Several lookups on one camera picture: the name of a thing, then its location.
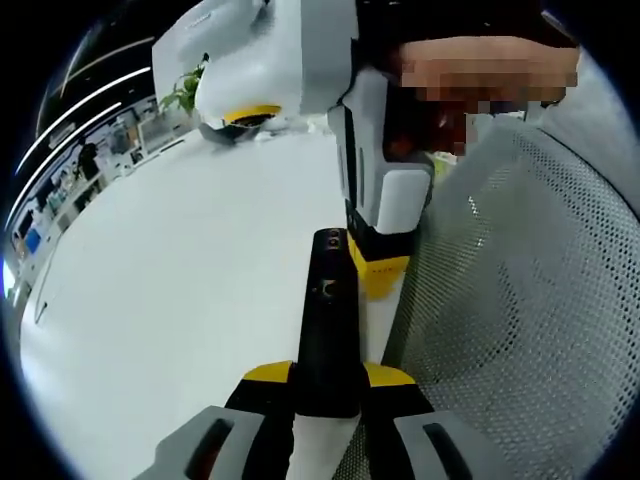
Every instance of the human hand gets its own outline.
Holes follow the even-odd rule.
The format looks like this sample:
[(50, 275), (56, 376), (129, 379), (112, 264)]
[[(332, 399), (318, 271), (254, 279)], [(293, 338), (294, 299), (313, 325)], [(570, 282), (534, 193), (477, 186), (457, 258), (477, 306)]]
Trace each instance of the human hand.
[(438, 102), (427, 119), (427, 150), (460, 155), (465, 113), (488, 113), (488, 102), (554, 102), (575, 86), (579, 52), (517, 37), (453, 37), (403, 45), (396, 67), (403, 87)]

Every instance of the green plant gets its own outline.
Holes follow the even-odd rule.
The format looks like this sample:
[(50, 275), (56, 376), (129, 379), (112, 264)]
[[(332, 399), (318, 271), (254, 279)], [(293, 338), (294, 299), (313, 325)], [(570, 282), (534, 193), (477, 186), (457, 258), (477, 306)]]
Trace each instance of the green plant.
[(193, 114), (193, 110), (196, 107), (196, 90), (200, 84), (200, 79), (204, 73), (205, 63), (209, 61), (209, 55), (207, 53), (202, 57), (202, 62), (191, 72), (185, 73), (180, 78), (184, 78), (182, 82), (182, 88), (178, 88), (178, 82), (173, 85), (173, 92), (164, 97), (160, 101), (161, 111), (165, 111), (170, 105), (178, 102), (178, 105), (189, 116)]

